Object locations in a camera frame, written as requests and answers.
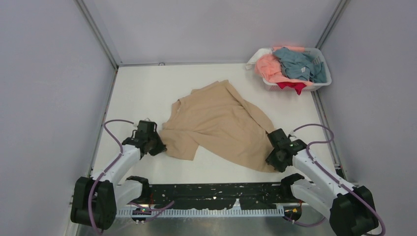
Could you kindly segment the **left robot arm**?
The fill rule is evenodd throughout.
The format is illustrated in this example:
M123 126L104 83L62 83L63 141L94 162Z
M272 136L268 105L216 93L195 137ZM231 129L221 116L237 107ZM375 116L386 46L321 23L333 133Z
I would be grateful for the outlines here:
M111 227L117 210L133 200L144 204L151 199L148 179L122 178L145 155L156 156L167 150L157 133L157 123L149 119L134 124L135 129L122 142L110 132L107 124L105 122L103 128L116 141L119 151L104 169L77 179L70 213L71 222L90 226L99 234Z

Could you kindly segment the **beige t shirt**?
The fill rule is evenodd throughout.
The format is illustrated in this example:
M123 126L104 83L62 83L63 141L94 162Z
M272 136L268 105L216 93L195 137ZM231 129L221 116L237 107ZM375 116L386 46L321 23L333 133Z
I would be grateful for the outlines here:
M274 130L270 118L224 80L173 103L159 134L170 157L192 161L203 147L234 164L272 173L266 163L273 150L267 135Z

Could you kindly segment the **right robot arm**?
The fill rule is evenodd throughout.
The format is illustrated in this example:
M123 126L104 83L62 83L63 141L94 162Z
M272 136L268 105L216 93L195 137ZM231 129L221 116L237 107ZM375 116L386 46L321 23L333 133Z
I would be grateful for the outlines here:
M281 197L301 200L319 212L338 236L368 236L380 227L386 229L377 215L372 193L365 186L356 187L330 171L312 152L310 142L292 140L282 129L268 134L273 147L266 163L283 172L293 166L300 171L281 180Z

